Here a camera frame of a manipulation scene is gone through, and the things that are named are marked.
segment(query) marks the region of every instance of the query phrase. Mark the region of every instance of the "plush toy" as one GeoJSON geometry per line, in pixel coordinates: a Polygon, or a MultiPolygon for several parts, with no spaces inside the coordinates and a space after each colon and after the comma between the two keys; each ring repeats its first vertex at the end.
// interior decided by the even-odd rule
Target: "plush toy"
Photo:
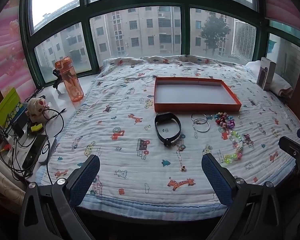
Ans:
{"type": "Polygon", "coordinates": [[[44,98],[31,98],[27,108],[26,115],[32,123],[45,123],[50,117],[48,113],[50,111],[43,111],[50,108],[44,98]]]}

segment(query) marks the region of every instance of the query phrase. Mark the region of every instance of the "orange water bottle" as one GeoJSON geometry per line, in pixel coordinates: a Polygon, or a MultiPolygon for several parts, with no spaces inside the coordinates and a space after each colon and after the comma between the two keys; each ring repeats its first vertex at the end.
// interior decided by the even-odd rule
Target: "orange water bottle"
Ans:
{"type": "Polygon", "coordinates": [[[62,60],[57,61],[54,66],[60,71],[71,101],[76,102],[82,99],[84,93],[77,78],[77,74],[75,73],[71,58],[65,57],[62,60]]]}

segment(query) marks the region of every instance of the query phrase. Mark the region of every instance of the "metal screw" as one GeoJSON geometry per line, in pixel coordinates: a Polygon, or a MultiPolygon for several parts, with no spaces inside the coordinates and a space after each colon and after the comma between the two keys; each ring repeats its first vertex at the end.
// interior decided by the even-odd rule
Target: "metal screw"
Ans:
{"type": "Polygon", "coordinates": [[[266,186],[267,186],[267,187],[273,187],[273,184],[272,184],[272,182],[267,181],[267,182],[266,182],[266,186]]]}
{"type": "Polygon", "coordinates": [[[35,187],[35,182],[31,182],[30,184],[29,184],[29,188],[34,188],[35,187]]]}
{"type": "Polygon", "coordinates": [[[65,182],[66,182],[65,179],[58,179],[58,181],[57,181],[57,183],[58,183],[59,185],[63,185],[63,184],[65,184],[65,182]]]}
{"type": "Polygon", "coordinates": [[[238,184],[243,184],[243,183],[244,183],[244,179],[242,179],[242,178],[237,178],[235,181],[236,181],[238,184]]]}

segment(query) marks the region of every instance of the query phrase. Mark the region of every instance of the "rolled towel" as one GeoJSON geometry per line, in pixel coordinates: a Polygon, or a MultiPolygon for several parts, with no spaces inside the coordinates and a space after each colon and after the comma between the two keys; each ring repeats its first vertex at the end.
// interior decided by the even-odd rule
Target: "rolled towel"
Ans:
{"type": "MultiPolygon", "coordinates": [[[[246,68],[250,69],[253,75],[258,78],[261,60],[248,62],[246,68]]],[[[292,86],[278,74],[274,73],[270,91],[279,97],[290,98],[293,93],[292,86]]]]}

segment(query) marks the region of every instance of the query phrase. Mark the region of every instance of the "black wristband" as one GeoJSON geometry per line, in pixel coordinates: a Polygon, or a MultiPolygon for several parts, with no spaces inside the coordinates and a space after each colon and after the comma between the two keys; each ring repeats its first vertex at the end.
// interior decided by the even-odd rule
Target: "black wristband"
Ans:
{"type": "Polygon", "coordinates": [[[165,113],[165,114],[157,114],[155,119],[154,119],[154,127],[155,127],[155,131],[157,132],[157,136],[159,138],[160,141],[163,142],[164,146],[171,146],[172,142],[175,141],[176,139],[178,139],[178,137],[180,136],[181,133],[181,122],[179,120],[178,117],[176,117],[173,113],[165,113]],[[165,122],[168,120],[175,120],[179,126],[179,131],[176,135],[170,137],[170,138],[163,138],[157,128],[157,122],[165,122]]]}

